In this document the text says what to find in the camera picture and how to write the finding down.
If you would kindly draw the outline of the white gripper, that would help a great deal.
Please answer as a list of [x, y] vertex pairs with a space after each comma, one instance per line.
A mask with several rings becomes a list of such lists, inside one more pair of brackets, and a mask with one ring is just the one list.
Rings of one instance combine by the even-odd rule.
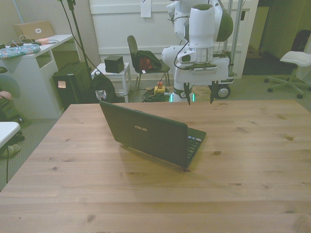
[[218, 81], [228, 78], [228, 66], [230, 59], [214, 58], [213, 61], [204, 64], [177, 63], [179, 68], [175, 69], [174, 81], [184, 83], [184, 92], [190, 105], [190, 94], [192, 86], [190, 83], [208, 83], [210, 86], [210, 104], [213, 103], [218, 93]]

